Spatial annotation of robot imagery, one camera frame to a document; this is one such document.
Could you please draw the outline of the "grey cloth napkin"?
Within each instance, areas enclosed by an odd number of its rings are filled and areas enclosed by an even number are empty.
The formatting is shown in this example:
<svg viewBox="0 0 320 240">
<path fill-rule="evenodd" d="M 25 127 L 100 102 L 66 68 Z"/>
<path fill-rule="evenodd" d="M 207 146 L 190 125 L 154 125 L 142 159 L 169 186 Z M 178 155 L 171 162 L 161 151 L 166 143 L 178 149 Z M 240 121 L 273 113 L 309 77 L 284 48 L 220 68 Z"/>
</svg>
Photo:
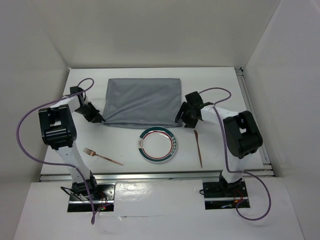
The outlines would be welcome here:
<svg viewBox="0 0 320 240">
<path fill-rule="evenodd" d="M 176 128 L 181 105 L 179 78 L 110 78 L 102 117 L 108 127 Z"/>
</svg>

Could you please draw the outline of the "white plate green red rim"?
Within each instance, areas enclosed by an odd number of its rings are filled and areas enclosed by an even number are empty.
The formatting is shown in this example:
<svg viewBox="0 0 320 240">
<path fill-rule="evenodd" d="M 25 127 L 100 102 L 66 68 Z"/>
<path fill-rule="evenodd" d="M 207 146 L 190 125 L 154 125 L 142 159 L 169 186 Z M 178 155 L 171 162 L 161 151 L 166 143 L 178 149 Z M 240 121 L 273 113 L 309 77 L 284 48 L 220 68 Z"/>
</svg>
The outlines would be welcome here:
<svg viewBox="0 0 320 240">
<path fill-rule="evenodd" d="M 167 128 L 154 126 L 144 130 L 137 141 L 138 152 L 152 164 L 169 162 L 178 148 L 176 136 Z"/>
</svg>

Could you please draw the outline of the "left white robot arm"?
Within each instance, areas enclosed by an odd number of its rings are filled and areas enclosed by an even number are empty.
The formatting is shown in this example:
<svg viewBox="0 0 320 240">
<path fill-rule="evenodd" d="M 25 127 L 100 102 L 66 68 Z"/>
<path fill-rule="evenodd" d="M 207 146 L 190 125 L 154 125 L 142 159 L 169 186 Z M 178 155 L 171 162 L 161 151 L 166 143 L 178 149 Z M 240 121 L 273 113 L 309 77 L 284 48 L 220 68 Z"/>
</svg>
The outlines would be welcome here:
<svg viewBox="0 0 320 240">
<path fill-rule="evenodd" d="M 89 123 L 103 123 L 100 111 L 88 100 L 79 86 L 70 88 L 70 95 L 48 108 L 38 111 L 41 137 L 61 157 L 68 168 L 75 195 L 88 200 L 97 197 L 99 187 L 91 170 L 85 165 L 76 145 L 77 130 L 72 113 L 82 115 Z"/>
</svg>

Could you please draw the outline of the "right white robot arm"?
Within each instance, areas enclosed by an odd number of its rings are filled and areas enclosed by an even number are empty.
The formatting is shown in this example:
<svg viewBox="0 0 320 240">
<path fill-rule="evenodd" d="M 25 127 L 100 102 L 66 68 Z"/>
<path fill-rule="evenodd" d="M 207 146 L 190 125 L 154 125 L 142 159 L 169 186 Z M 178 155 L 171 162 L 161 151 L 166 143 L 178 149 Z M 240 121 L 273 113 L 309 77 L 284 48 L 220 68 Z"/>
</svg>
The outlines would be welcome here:
<svg viewBox="0 0 320 240">
<path fill-rule="evenodd" d="M 262 146 L 263 139 L 252 113 L 236 112 L 203 102 L 197 91 L 185 96 L 175 122 L 194 129 L 198 121 L 217 124 L 221 128 L 225 168 L 219 174 L 212 193 L 230 196 L 241 184 L 243 172 L 252 154 Z"/>
</svg>

